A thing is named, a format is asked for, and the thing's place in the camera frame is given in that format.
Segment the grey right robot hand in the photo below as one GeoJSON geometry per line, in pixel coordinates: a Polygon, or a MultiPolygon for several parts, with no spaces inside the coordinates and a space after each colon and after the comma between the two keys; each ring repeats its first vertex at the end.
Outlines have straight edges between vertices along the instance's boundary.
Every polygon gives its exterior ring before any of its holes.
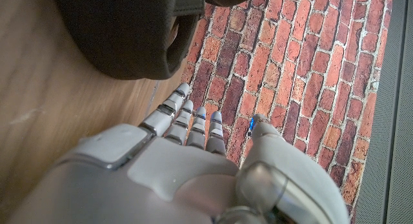
{"type": "Polygon", "coordinates": [[[256,114],[242,165],[226,157],[219,112],[206,118],[179,85],[144,121],[82,139],[10,223],[349,223],[313,159],[256,114]]]}

